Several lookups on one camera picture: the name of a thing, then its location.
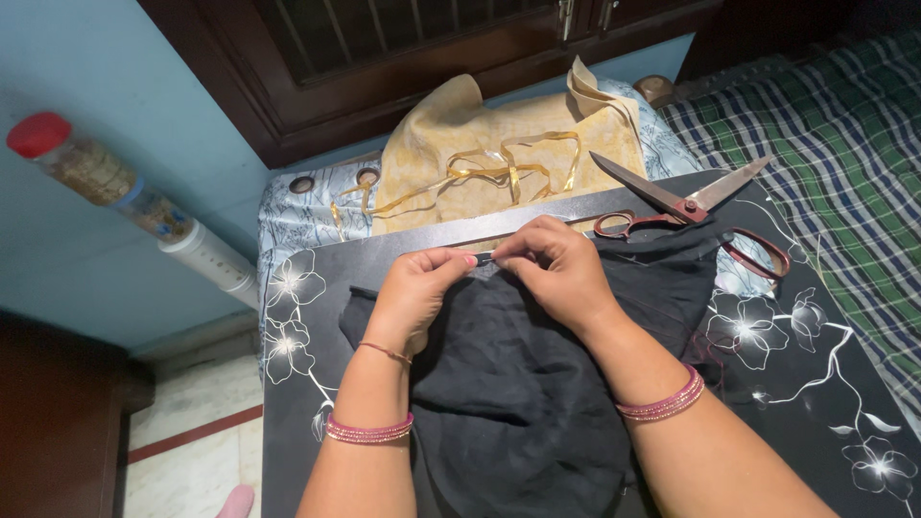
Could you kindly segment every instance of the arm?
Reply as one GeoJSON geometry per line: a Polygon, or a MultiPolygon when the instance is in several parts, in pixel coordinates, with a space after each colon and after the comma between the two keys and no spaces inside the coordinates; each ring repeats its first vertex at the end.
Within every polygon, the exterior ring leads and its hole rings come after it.
{"type": "MultiPolygon", "coordinates": [[[[435,248],[401,255],[384,279],[363,342],[411,357],[426,346],[445,291],[476,265],[473,252],[435,248]]],[[[409,365],[359,347],[345,369],[336,422],[381,428],[403,422],[409,409],[409,365]]],[[[415,516],[409,437],[365,445],[323,440],[297,518],[415,516]]]]}
{"type": "MultiPolygon", "coordinates": [[[[495,249],[534,298],[598,361],[614,397],[648,405],[675,394],[688,371],[621,310],[590,240],[562,221],[534,219],[495,249]],[[552,261],[547,269],[535,262],[552,261]]],[[[709,391],[660,421],[626,420],[643,474],[668,516],[834,516],[752,429],[709,391]]]]}

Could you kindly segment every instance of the scissors blade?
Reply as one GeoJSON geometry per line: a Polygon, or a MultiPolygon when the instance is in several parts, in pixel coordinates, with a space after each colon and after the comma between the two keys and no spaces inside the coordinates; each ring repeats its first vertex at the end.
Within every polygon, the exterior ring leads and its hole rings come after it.
{"type": "Polygon", "coordinates": [[[710,211],[710,209],[719,205],[719,202],[732,196],[733,193],[761,172],[767,162],[771,161],[771,158],[771,155],[761,157],[747,166],[736,169],[719,180],[710,183],[700,191],[691,194],[687,199],[695,201],[697,206],[703,210],[710,211]]]}
{"type": "Polygon", "coordinates": [[[648,202],[655,204],[665,212],[681,220],[685,220],[684,214],[675,208],[684,198],[676,196],[658,185],[655,185],[653,182],[633,174],[627,168],[615,164],[594,151],[589,151],[589,154],[591,158],[595,160],[595,163],[598,164],[598,167],[600,167],[602,171],[608,173],[608,176],[626,185],[631,191],[639,194],[648,202]]]}

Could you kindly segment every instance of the yellow cloth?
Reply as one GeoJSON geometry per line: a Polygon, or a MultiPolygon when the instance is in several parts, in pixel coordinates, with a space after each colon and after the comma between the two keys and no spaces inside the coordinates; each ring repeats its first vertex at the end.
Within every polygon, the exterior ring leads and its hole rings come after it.
{"type": "MultiPolygon", "coordinates": [[[[635,100],[598,90],[595,76],[576,58],[566,78],[569,93],[520,100],[491,110],[473,78],[464,75],[436,88],[391,134],[381,157],[381,175],[375,206],[384,206],[400,196],[444,178],[448,158],[462,151],[482,148],[498,151],[499,143],[511,137],[540,135],[548,131],[573,131],[581,140],[582,153],[576,168],[573,190],[544,197],[532,203],[578,194],[594,193],[620,184],[598,169],[589,151],[601,153],[628,170],[646,178],[643,152],[638,138],[639,108],[635,100]]],[[[572,165],[576,142],[544,140],[531,146],[510,146],[515,163],[539,164],[551,173],[552,187],[563,189],[572,165]]],[[[458,160],[455,169],[504,167],[500,160],[472,157],[473,163],[458,160]]],[[[521,204],[544,185],[546,177],[537,171],[521,171],[521,204]]],[[[507,176],[500,182],[471,177],[410,198],[382,214],[374,215],[374,235],[408,230],[432,223],[471,218],[509,208],[512,203],[507,176]]]]}

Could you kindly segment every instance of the pink bangle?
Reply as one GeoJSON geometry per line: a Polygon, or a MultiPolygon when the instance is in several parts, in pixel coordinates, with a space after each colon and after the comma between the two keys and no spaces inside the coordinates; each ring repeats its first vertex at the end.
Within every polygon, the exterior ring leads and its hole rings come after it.
{"type": "Polygon", "coordinates": [[[337,423],[330,415],[326,422],[326,435],[342,442],[352,444],[377,444],[394,441],[409,435],[413,427],[413,413],[406,414],[406,420],[398,425],[384,428],[354,428],[337,423]]]}
{"type": "Polygon", "coordinates": [[[394,358],[394,359],[401,359],[401,360],[405,361],[406,363],[408,363],[408,364],[410,364],[410,365],[413,365],[413,361],[412,361],[411,359],[409,359],[409,357],[406,357],[406,356],[404,356],[404,355],[402,355],[402,354],[399,354],[399,353],[395,353],[395,352],[391,351],[390,349],[388,349],[388,348],[386,348],[386,347],[381,347],[381,346],[379,346],[379,345],[377,345],[377,344],[372,344],[372,343],[370,343],[370,342],[358,342],[358,346],[359,346],[359,347],[361,347],[361,346],[368,346],[368,347],[371,347],[371,348],[373,348],[373,349],[377,349],[378,351],[380,351],[380,352],[386,354],[387,356],[389,356],[389,357],[391,357],[391,358],[394,358]]]}
{"type": "Polygon", "coordinates": [[[634,421],[658,421],[682,412],[688,406],[693,405],[701,394],[704,393],[706,385],[704,384],[704,378],[701,377],[694,367],[686,363],[682,365],[691,373],[691,379],[684,385],[684,388],[675,393],[672,397],[650,405],[617,405],[617,409],[620,410],[621,415],[634,421]]]}

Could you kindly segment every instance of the pink slipper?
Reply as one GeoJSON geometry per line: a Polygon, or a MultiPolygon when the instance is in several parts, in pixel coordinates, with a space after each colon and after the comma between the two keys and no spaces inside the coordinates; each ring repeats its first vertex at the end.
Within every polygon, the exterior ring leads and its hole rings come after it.
{"type": "Polygon", "coordinates": [[[252,501],[255,498],[256,493],[252,490],[252,486],[240,484],[227,495],[224,507],[215,518],[246,518],[250,515],[252,501]]]}

